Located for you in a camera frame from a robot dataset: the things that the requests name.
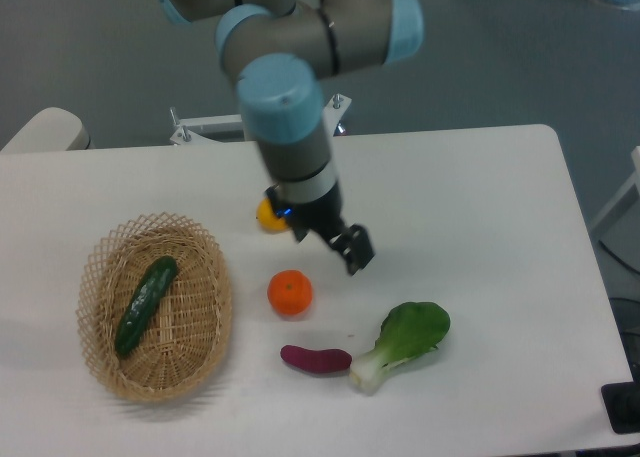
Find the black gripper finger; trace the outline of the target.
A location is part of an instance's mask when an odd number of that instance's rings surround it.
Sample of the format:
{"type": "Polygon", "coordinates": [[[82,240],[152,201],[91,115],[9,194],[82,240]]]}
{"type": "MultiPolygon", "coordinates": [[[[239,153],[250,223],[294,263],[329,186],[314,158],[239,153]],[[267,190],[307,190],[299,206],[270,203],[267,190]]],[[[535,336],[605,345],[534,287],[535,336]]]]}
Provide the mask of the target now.
{"type": "Polygon", "coordinates": [[[332,238],[329,247],[338,253],[344,260],[351,258],[351,232],[345,231],[332,238]]]}
{"type": "Polygon", "coordinates": [[[353,224],[346,234],[346,247],[344,257],[347,264],[347,271],[350,275],[355,275],[364,269],[375,256],[368,230],[360,225],[353,224]]]}

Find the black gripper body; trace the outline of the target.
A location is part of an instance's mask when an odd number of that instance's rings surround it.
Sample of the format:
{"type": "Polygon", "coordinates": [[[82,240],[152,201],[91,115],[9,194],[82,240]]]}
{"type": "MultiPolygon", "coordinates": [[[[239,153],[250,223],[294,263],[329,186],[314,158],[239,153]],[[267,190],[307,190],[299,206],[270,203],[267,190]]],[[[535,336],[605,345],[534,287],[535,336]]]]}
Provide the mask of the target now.
{"type": "Polygon", "coordinates": [[[342,195],[336,179],[283,181],[267,188],[265,196],[298,242],[314,232],[329,246],[332,238],[348,231],[341,216],[342,195]]]}

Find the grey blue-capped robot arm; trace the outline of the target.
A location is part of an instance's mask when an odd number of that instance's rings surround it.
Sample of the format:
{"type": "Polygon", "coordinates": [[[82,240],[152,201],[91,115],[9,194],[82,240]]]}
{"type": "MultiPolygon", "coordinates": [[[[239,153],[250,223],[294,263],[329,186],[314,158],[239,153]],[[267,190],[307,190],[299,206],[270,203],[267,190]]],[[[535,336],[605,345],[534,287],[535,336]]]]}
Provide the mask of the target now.
{"type": "Polygon", "coordinates": [[[413,56],[424,39],[419,0],[158,0],[179,23],[216,18],[219,65],[245,136],[272,184],[266,195],[295,238],[317,234],[349,273],[374,257],[367,229],[348,225],[319,82],[413,56]]]}

